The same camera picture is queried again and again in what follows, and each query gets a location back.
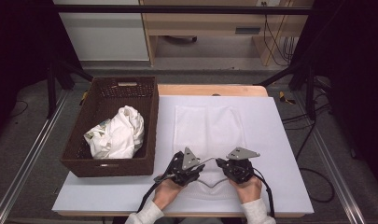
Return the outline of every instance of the white sleeve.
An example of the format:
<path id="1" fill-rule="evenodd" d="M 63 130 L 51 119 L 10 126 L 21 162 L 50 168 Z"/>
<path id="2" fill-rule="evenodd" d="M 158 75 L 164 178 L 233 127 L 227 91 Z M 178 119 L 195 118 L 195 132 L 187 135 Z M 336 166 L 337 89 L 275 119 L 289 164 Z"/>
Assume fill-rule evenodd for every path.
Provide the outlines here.
<path id="1" fill-rule="evenodd" d="M 139 213 L 131 213 L 125 224 L 153 224 L 163 215 L 162 210 L 154 202 L 150 201 L 145 204 Z"/>
<path id="2" fill-rule="evenodd" d="M 247 224 L 274 224 L 275 219 L 267 216 L 267 208 L 262 199 L 250 203 L 243 203 Z"/>

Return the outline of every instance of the brown wicker basket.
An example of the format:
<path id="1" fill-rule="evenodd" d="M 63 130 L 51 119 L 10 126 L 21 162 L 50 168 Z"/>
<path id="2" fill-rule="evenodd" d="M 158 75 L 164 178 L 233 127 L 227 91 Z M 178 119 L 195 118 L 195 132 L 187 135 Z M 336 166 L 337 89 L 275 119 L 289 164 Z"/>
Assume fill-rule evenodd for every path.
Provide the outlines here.
<path id="1" fill-rule="evenodd" d="M 83 134 L 106 119 L 112 119 L 125 105 L 142 115 L 145 135 L 132 159 L 93 159 Z M 81 107 L 61 162 L 78 177 L 152 175 L 156 147 L 159 92 L 155 77 L 94 78 Z"/>

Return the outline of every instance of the white cabinet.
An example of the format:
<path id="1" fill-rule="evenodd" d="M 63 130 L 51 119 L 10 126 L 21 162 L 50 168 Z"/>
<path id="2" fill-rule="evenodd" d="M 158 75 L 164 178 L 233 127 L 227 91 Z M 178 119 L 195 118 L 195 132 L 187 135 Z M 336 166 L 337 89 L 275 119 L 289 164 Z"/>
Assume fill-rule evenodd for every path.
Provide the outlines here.
<path id="1" fill-rule="evenodd" d="M 55 4 L 138 5 L 137 0 L 54 0 Z M 81 61 L 148 61 L 139 13 L 60 13 Z"/>

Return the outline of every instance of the human hand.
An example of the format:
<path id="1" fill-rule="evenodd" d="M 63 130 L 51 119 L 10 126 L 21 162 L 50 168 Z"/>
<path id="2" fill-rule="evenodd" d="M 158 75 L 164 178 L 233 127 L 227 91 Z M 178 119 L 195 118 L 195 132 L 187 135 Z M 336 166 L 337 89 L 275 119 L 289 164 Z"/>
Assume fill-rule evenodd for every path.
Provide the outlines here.
<path id="1" fill-rule="evenodd" d="M 231 179 L 229 179 L 229 182 L 237 190 L 241 203 L 249 203 L 260 198 L 261 180 L 255 178 L 254 176 L 242 184 L 237 184 Z"/>
<path id="2" fill-rule="evenodd" d="M 164 209 L 168 204 L 174 201 L 177 194 L 183 189 L 177 185 L 171 179 L 163 180 L 155 190 L 153 198 L 154 204 L 156 204 L 160 210 Z"/>

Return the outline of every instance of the white table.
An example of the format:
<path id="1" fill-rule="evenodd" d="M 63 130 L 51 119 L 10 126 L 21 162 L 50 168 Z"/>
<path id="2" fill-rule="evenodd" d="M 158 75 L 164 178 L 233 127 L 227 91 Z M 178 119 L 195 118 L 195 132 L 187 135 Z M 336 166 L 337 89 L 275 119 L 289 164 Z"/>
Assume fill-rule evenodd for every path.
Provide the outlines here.
<path id="1" fill-rule="evenodd" d="M 273 98 L 252 96 L 161 95 L 152 176 L 84 177 L 69 173 L 52 208 L 62 216 L 123 216 L 137 210 L 143 195 L 173 157 L 176 105 L 228 105 L 239 109 L 247 147 L 261 154 L 251 159 L 273 191 L 277 217 L 314 212 Z M 268 205 L 263 188 L 261 194 Z M 238 198 L 199 200 L 177 197 L 164 213 L 169 217 L 241 217 Z"/>

